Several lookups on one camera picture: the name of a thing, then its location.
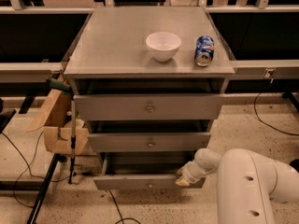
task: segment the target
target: soda can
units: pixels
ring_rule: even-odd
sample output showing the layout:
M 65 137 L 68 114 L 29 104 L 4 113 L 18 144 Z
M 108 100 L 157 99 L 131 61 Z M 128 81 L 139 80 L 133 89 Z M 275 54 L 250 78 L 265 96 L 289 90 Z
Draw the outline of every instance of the soda can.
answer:
M 203 35 L 196 41 L 195 62 L 200 66 L 207 66 L 214 57 L 214 40 L 211 36 Z

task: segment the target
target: floor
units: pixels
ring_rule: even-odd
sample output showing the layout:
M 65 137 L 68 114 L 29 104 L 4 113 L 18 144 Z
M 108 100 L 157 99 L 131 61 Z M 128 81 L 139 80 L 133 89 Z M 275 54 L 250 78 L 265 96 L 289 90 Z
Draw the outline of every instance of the floor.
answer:
M 231 148 L 246 148 L 267 157 L 289 163 L 299 158 L 299 137 L 288 136 L 265 126 L 254 113 L 253 101 L 256 94 L 229 95 L 222 107 L 219 118 L 212 127 L 209 148 L 220 154 Z M 4 98 L 5 108 L 21 105 L 21 98 Z M 27 114 L 16 114 L 4 130 L 10 140 L 31 161 L 35 154 L 36 142 L 42 129 L 26 132 L 26 129 L 41 106 L 38 98 Z M 299 133 L 299 114 L 289 100 L 281 94 L 262 94 L 257 99 L 256 109 L 261 119 L 290 133 Z M 44 175 L 49 167 L 52 154 L 45 151 L 43 135 L 38 142 L 33 175 Z M 16 180 L 26 169 L 21 155 L 0 135 L 0 178 Z M 116 205 L 107 190 L 97 190 L 92 176 L 99 175 L 100 164 L 95 156 L 76 157 L 73 184 L 67 179 L 52 182 L 40 209 L 37 224 L 79 223 L 111 224 L 121 223 Z M 52 180 L 62 180 L 69 175 L 69 161 L 59 163 Z M 32 179 L 28 171 L 21 180 Z M 159 189 L 159 190 L 112 190 L 123 218 L 134 218 L 142 224 L 217 224 L 217 175 L 208 176 L 201 189 Z M 18 200 L 33 205 L 35 193 L 16 192 Z M 273 203 L 277 224 L 297 224 L 299 203 Z M 0 193 L 0 223 L 27 223 L 31 209 L 17 203 L 11 191 Z M 138 223 L 124 220 L 123 223 Z

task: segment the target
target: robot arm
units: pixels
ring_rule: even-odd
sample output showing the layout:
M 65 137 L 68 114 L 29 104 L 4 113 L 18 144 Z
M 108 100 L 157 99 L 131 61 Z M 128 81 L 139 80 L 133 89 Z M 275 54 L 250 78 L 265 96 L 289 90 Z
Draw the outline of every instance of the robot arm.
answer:
M 197 152 L 177 184 L 188 185 L 217 170 L 219 224 L 274 224 L 270 200 L 299 201 L 299 174 L 285 163 L 245 149 L 229 150 L 222 157 Z

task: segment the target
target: drawer cabinet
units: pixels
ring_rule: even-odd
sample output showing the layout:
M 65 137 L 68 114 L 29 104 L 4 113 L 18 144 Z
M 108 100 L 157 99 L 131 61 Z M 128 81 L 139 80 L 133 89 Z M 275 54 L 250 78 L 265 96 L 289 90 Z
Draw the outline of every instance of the drawer cabinet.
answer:
M 181 39 L 178 53 L 165 63 L 151 57 L 145 42 L 159 31 Z M 194 63 L 201 35 L 215 42 L 207 67 Z M 94 179 L 99 189 L 180 188 L 177 170 L 207 147 L 235 72 L 218 37 L 201 7 L 94 11 L 64 75 L 102 164 Z

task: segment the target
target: black cable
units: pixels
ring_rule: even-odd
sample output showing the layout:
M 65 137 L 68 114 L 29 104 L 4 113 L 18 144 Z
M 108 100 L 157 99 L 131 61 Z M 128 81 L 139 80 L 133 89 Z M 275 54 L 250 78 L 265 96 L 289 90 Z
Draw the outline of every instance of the black cable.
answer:
M 122 218 L 122 215 L 121 215 L 121 210 L 120 210 L 118 204 L 116 203 L 116 200 L 115 200 L 115 198 L 114 198 L 112 192 L 111 192 L 110 190 L 109 190 L 108 192 L 110 193 L 110 195 L 111 195 L 111 197 L 112 197 L 112 199 L 113 199 L 113 202 L 114 202 L 114 204 L 115 204 L 115 206 L 116 206 L 116 209 L 118 209 L 119 215 L 120 215 L 120 217 L 121 217 L 121 222 L 122 222 L 122 224 L 124 224 L 124 222 L 123 222 L 123 218 Z
M 39 140 L 40 140 L 42 134 L 43 134 L 43 132 L 42 132 L 42 133 L 38 136 L 38 138 L 37 138 L 35 154 L 34 154 L 32 160 L 31 160 L 31 162 L 30 162 L 30 164 L 29 164 L 28 161 L 25 159 L 25 157 L 21 154 L 21 152 L 19 151 L 19 149 L 18 149 L 18 148 L 14 145 L 14 143 L 9 139 L 9 137 L 8 137 L 6 134 L 2 133 L 2 135 L 9 141 L 9 143 L 10 143 L 12 146 L 14 146 L 14 148 L 18 151 L 18 153 L 21 155 L 21 157 L 23 158 L 23 160 L 25 161 L 25 163 L 26 163 L 26 165 L 27 165 L 27 168 L 26 168 L 26 169 L 19 175 L 19 177 L 18 177 L 17 180 L 15 181 L 14 186 L 13 186 L 13 189 L 12 189 L 12 192 L 13 192 L 13 196 L 14 196 L 15 200 L 16 200 L 19 204 L 21 204 L 21 205 L 23 205 L 23 206 L 25 206 L 25 207 L 29 207 L 29 208 L 33 208 L 33 206 L 24 204 L 24 203 L 22 203 L 21 201 L 19 201 L 18 198 L 17 198 L 17 195 L 16 195 L 15 190 L 16 190 L 18 181 L 20 180 L 21 176 L 22 176 L 27 170 L 29 170 L 29 174 L 30 174 L 31 177 L 38 177 L 38 178 L 42 178 L 42 179 L 45 180 L 45 177 L 43 177 L 43 176 L 40 176 L 40 175 L 33 175 L 32 172 L 31 172 L 31 168 L 30 168 L 31 165 L 32 165 L 32 163 L 34 162 L 34 160 L 35 160 L 35 158 L 36 158 L 36 153 L 37 153 L 38 143 L 39 143 Z M 51 180 L 51 182 L 61 182 L 61 181 L 66 180 L 67 178 L 68 178 L 68 177 L 65 177 L 65 178 L 63 178 L 63 179 L 61 179 L 61 180 Z
M 128 218 L 124 218 L 124 219 L 122 219 L 122 220 L 119 220 L 118 222 L 116 222 L 115 224 L 119 224 L 119 223 L 121 223 L 121 221 L 123 222 L 124 220 L 133 220 L 134 222 L 136 222 L 136 223 L 138 223 L 138 224 L 141 224 L 139 221 L 137 221 L 136 219 L 134 219 L 134 218 L 130 218 L 130 217 L 128 217 Z
M 119 212 L 119 215 L 120 215 L 120 217 L 121 217 L 121 220 L 119 220 L 119 221 L 116 222 L 115 224 L 119 224 L 119 223 L 121 223 L 121 222 L 122 222 L 122 224 L 124 224 L 124 220 L 133 220 L 134 222 L 136 222 L 136 223 L 138 223 L 138 224 L 141 224 L 139 221 L 137 221 L 137 220 L 134 219 L 134 218 L 131 218 L 131 217 L 123 218 L 123 217 L 122 217 L 122 214 L 121 214 L 121 210 L 120 210 L 118 204 L 116 203 L 116 200 L 115 200 L 115 198 L 114 198 L 114 196 L 113 196 L 111 190 L 109 190 L 108 192 L 110 193 L 110 195 L 111 195 L 111 197 L 112 197 L 112 199 L 113 199 L 113 202 L 114 202 L 114 204 L 115 204 L 115 206 L 116 206 L 116 208 L 117 208 L 117 210 L 118 210 L 118 212 Z
M 261 118 L 259 117 L 258 112 L 257 112 L 257 110 L 256 110 L 256 102 L 257 102 L 257 99 L 258 99 L 258 97 L 259 97 L 260 95 L 261 95 L 261 93 L 259 93 L 259 94 L 255 97 L 255 99 L 254 99 L 254 103 L 253 103 L 254 112 L 255 112 L 255 115 L 256 115 L 256 117 L 258 118 L 258 120 L 259 120 L 261 123 L 265 124 L 266 126 L 272 128 L 272 129 L 274 129 L 274 130 L 276 130 L 276 131 L 278 131 L 278 132 L 285 133 L 285 134 L 287 134 L 287 135 L 292 135 L 292 136 L 299 136 L 299 133 L 289 133 L 289 132 L 282 131 L 282 130 L 280 130 L 280 129 L 278 129 L 278 128 L 276 128 L 276 127 L 274 127 L 274 126 L 272 126 L 272 125 L 270 125 L 270 124 L 268 124 L 268 123 L 266 123 L 266 122 L 264 122 L 264 121 L 261 120 Z

